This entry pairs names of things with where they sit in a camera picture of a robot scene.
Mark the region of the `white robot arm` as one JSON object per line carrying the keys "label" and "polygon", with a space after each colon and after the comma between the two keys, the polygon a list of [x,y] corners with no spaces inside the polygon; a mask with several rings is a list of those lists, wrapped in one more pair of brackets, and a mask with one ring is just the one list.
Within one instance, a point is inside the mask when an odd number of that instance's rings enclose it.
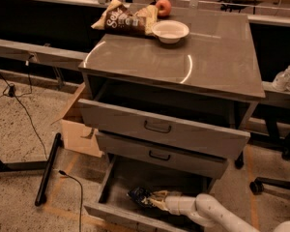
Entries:
{"label": "white robot arm", "polygon": [[212,195],[182,195],[167,190],[152,192],[142,202],[176,216],[186,216],[204,227],[219,224],[227,232],[260,232],[258,229],[223,207]]}

